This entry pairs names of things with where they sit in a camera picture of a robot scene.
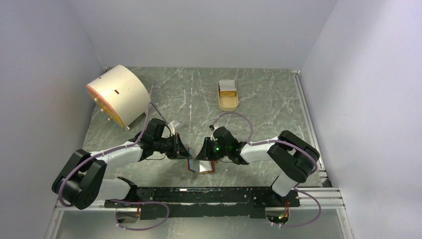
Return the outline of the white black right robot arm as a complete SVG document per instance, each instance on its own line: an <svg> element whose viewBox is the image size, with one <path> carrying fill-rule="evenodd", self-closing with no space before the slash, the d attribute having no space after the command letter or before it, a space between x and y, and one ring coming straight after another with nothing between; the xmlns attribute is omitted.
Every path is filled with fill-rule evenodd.
<svg viewBox="0 0 422 239"><path fill-rule="evenodd" d="M274 206L286 202L290 190L306 182L317 170L320 153L288 130L267 140L248 143L237 140L223 126L211 125L210 128L211 136L204 138L203 146L194 159L218 161L226 157L236 165L258 161L275 162L282 172L272 183L272 190L268 194Z"/></svg>

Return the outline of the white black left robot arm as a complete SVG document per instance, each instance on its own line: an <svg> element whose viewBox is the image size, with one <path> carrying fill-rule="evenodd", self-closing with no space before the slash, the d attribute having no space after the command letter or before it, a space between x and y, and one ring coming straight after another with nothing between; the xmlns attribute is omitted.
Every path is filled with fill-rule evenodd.
<svg viewBox="0 0 422 239"><path fill-rule="evenodd" d="M52 192L59 196L63 206L80 210L98 200L117 200L125 207L131 207L139 200L137 185L124 177L105 179L105 175L147 160L154 152L169 159L189 159L191 156L174 127L153 118L143 131L122 145L102 151L74 151L54 180Z"/></svg>

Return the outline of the brown leather card holder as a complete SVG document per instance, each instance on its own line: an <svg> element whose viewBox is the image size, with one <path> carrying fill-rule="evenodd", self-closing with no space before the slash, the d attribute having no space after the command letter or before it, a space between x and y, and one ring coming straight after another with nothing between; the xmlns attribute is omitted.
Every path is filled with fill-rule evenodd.
<svg viewBox="0 0 422 239"><path fill-rule="evenodd" d="M197 174L215 173L215 163L213 161L197 160L193 148L188 149L190 157L188 159L188 170Z"/></svg>

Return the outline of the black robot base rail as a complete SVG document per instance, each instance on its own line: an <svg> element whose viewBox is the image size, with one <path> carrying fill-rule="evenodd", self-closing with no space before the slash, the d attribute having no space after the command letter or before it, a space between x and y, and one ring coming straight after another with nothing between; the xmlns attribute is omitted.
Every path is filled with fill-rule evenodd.
<svg viewBox="0 0 422 239"><path fill-rule="evenodd" d="M105 208L140 212L140 219L237 217L265 219L266 210L299 207L298 193L276 194L270 187L172 188L139 187L135 198L125 204L106 200Z"/></svg>

